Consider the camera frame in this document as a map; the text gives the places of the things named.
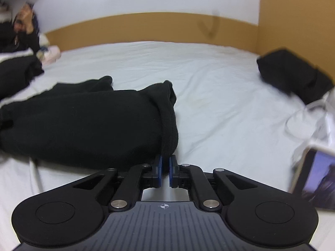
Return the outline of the person in black hoodie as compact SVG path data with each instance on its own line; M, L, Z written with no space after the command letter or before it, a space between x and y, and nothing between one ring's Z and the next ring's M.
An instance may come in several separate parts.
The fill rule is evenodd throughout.
M12 22L1 24L1 53L40 50L39 24L33 4L26 2Z

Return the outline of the black fleece garment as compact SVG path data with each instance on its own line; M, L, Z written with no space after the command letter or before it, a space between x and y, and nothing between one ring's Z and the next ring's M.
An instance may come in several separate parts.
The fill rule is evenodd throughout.
M1 150L81 168L129 168L170 157L178 145L170 81L115 90L105 76L58 83L1 108Z

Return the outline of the black garment pile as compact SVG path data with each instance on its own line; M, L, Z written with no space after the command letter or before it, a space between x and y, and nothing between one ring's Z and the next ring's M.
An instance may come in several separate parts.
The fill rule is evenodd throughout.
M43 73L42 63L34 55L15 57L1 62L1 100L27 88L32 80Z

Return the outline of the black folded garment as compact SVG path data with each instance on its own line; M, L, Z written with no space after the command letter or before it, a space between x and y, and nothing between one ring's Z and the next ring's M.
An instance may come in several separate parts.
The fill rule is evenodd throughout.
M322 99L334 87L329 75L288 49L258 57L257 65L265 83L287 95L296 95L305 105Z

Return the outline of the pink white pillow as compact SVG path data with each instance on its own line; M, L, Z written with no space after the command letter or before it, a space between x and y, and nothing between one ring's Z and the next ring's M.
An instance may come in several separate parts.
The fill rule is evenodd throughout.
M37 57L43 66L55 63L61 57L61 51L58 46L51 45L45 34L39 35L40 50Z

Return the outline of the phone with lit screen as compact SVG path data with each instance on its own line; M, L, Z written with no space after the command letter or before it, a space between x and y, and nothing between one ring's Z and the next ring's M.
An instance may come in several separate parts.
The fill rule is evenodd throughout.
M293 170L290 193L317 209L334 211L334 151L307 147Z

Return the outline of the wooden headboard panel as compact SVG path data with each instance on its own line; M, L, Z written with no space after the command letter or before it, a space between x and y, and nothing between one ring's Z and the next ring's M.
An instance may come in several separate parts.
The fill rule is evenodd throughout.
M191 13L134 13L47 33L60 50L136 41L231 46L255 54L292 50L334 75L334 0L260 0L259 23Z

